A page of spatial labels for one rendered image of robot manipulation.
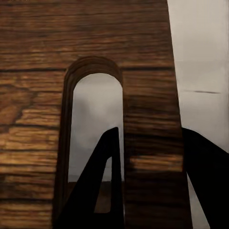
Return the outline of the cutting board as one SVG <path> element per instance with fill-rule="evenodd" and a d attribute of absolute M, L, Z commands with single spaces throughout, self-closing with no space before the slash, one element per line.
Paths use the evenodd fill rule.
<path fill-rule="evenodd" d="M 0 0 L 0 229 L 53 229 L 94 73 L 123 89 L 125 229 L 193 229 L 167 0 Z"/>

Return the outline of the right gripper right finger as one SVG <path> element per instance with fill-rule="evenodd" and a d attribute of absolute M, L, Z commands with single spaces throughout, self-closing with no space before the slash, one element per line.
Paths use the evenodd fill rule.
<path fill-rule="evenodd" d="M 229 229 L 229 153 L 182 127 L 187 174 L 211 229 Z"/>

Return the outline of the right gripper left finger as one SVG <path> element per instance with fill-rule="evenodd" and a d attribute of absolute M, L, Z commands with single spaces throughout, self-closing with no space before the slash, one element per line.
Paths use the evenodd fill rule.
<path fill-rule="evenodd" d="M 111 211 L 94 213 L 105 165 L 110 157 Z M 125 229 L 118 127 L 102 134 L 53 229 Z"/>

